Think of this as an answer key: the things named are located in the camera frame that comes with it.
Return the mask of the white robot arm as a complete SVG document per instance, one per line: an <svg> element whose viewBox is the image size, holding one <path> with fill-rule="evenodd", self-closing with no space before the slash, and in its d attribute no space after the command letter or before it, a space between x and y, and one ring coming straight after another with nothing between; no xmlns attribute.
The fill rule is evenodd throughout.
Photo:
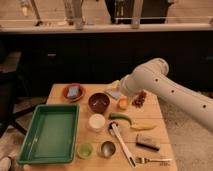
<svg viewBox="0 0 213 171"><path fill-rule="evenodd" d="M115 81L113 90L129 98L142 90L149 91L176 105L213 133L213 99L175 83L167 77L168 72L168 63L162 58L154 58Z"/></svg>

